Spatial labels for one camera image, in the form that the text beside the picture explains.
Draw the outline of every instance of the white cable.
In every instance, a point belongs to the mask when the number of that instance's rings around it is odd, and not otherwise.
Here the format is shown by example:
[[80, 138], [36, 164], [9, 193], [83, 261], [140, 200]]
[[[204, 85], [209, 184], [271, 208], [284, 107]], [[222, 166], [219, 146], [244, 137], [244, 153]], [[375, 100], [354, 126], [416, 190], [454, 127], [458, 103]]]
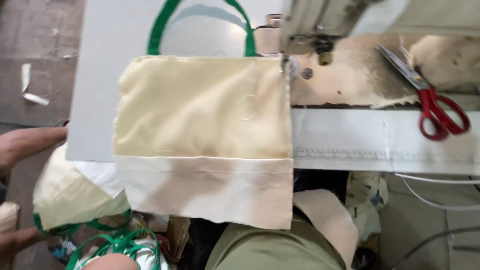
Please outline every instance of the white cable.
[[437, 183], [437, 184], [480, 184], [480, 180], [437, 180], [437, 179], [429, 179], [429, 178], [422, 178], [416, 176], [410, 176], [405, 174], [395, 173], [396, 176], [405, 177], [413, 180], [420, 180], [424, 182], [430, 183]]
[[447, 206], [447, 205], [440, 205], [440, 204], [436, 204], [436, 203], [432, 203], [430, 201], [427, 201], [426, 199], [420, 197], [420, 195], [418, 195], [417, 193], [415, 193], [415, 191], [413, 191], [413, 189], [407, 184], [407, 182], [405, 181], [405, 179], [401, 176], [401, 174], [395, 174], [395, 175], [398, 175], [402, 178], [403, 182], [407, 185], [408, 189], [413, 193], [413, 195], [415, 195], [417, 198], [419, 198], [422, 202], [430, 205], [430, 206], [433, 206], [435, 208], [440, 208], [440, 209], [443, 209], [443, 210], [447, 210], [447, 211], [480, 211], [480, 205], [470, 205], [470, 206]]

